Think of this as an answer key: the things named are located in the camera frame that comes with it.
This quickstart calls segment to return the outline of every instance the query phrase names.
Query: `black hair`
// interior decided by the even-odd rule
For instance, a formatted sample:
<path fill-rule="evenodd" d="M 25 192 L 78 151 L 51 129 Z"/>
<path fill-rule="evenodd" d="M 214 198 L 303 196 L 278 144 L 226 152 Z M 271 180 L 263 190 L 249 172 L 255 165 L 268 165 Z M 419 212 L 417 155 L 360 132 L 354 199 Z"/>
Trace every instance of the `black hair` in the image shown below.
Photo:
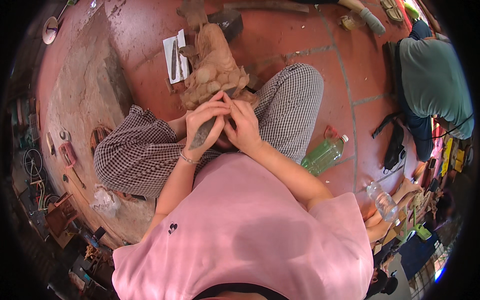
<path fill-rule="evenodd" d="M 387 281 L 388 281 L 387 274 L 385 274 L 385 272 L 382 271 L 381 269 L 378 269 L 377 271 L 378 271 L 377 282 L 370 284 L 370 286 L 368 287 L 367 296 L 365 297 L 365 299 L 368 299 L 371 296 L 380 293 L 381 291 L 383 291 L 383 289 L 387 285 Z"/>
<path fill-rule="evenodd" d="M 381 293 L 391 295 L 393 294 L 393 292 L 395 292 L 396 287 L 398 287 L 398 279 L 396 279 L 395 277 L 390 277 L 387 281 L 387 285 L 381 291 Z"/>
<path fill-rule="evenodd" d="M 444 191 L 444 194 L 438 199 L 437 203 L 437 212 L 435 214 L 435 219 L 437 224 L 445 222 L 449 217 L 453 218 L 455 214 L 455 201 L 451 192 Z M 453 208 L 454 213 L 450 216 L 448 215 L 448 209 Z"/>

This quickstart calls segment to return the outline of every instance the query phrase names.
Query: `clear plastic bottle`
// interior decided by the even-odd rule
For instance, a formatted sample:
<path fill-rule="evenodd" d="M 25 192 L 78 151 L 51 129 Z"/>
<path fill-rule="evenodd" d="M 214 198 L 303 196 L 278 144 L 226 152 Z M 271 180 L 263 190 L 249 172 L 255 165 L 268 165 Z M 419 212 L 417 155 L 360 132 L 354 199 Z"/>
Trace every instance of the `clear plastic bottle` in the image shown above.
<path fill-rule="evenodd" d="M 342 135 L 339 139 L 325 139 L 302 159 L 302 167 L 310 174 L 318 176 L 342 157 L 343 145 L 347 141 L 346 135 Z"/>
<path fill-rule="evenodd" d="M 367 195 L 375 201 L 375 206 L 383 220 L 395 223 L 396 226 L 400 224 L 400 220 L 398 219 L 398 206 L 392 197 L 382 190 L 378 182 L 372 181 L 371 184 L 367 186 Z"/>

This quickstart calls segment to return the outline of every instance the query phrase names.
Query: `pink basket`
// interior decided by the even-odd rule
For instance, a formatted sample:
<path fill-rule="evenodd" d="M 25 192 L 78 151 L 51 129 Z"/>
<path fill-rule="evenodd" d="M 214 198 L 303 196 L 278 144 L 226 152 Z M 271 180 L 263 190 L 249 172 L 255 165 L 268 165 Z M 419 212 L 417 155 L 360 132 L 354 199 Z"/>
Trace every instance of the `pink basket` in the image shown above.
<path fill-rule="evenodd" d="M 77 162 L 77 155 L 73 150 L 72 143 L 66 142 L 60 145 L 59 153 L 66 168 L 73 168 Z"/>

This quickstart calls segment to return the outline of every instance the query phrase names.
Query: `hand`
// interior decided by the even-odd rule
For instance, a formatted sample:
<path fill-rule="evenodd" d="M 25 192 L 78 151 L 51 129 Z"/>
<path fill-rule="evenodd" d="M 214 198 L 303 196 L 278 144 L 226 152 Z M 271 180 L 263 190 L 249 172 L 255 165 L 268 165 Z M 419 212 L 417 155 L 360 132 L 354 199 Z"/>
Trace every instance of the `hand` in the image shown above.
<path fill-rule="evenodd" d="M 232 119 L 237 125 L 237 128 L 233 129 L 230 122 L 225 122 L 223 128 L 225 134 L 235 147 L 252 156 L 263 145 L 258 130 L 258 119 L 252 106 L 246 101 L 231 100 L 227 94 L 223 95 L 223 101 L 230 105 Z"/>
<path fill-rule="evenodd" d="M 203 153 L 210 148 L 220 136 L 225 125 L 223 116 L 231 112 L 230 104 L 219 101 L 222 99 L 223 94 L 223 91 L 219 91 L 208 102 L 201 104 L 196 110 L 187 115 L 187 144 L 183 149 L 183 155 L 186 158 L 193 161 L 200 160 Z M 198 128 L 215 116 L 217 116 L 217 119 L 205 142 L 195 149 L 190 149 L 193 137 L 197 133 Z"/>

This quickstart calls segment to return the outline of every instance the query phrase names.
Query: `pink t-shirt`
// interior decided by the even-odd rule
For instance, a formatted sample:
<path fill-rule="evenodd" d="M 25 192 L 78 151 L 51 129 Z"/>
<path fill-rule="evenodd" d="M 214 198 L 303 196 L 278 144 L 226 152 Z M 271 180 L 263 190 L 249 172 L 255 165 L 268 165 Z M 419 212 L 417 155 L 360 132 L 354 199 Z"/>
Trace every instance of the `pink t-shirt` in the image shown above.
<path fill-rule="evenodd" d="M 120 299 L 191 300 L 222 283 L 250 283 L 290 300 L 361 300 L 373 257 L 355 196 L 306 212 L 244 154 L 223 154 L 141 243 L 113 252 Z"/>

